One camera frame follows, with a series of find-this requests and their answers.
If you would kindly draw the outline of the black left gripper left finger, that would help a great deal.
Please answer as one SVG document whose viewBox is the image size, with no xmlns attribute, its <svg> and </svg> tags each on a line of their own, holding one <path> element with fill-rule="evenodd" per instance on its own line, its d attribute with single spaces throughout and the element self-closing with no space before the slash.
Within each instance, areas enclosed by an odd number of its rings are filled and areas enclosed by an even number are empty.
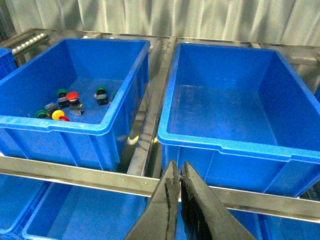
<svg viewBox="0 0 320 240">
<path fill-rule="evenodd" d="M 125 236 L 126 240 L 174 240 L 179 208 L 180 174 L 170 160 L 144 212 Z"/>
</svg>

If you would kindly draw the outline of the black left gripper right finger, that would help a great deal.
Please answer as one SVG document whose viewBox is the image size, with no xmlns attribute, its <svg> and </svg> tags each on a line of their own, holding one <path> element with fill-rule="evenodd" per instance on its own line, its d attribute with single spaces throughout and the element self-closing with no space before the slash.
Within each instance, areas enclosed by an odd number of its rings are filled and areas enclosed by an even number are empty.
<svg viewBox="0 0 320 240">
<path fill-rule="evenodd" d="M 255 239 L 189 162 L 181 169 L 181 217 L 188 240 Z"/>
</svg>

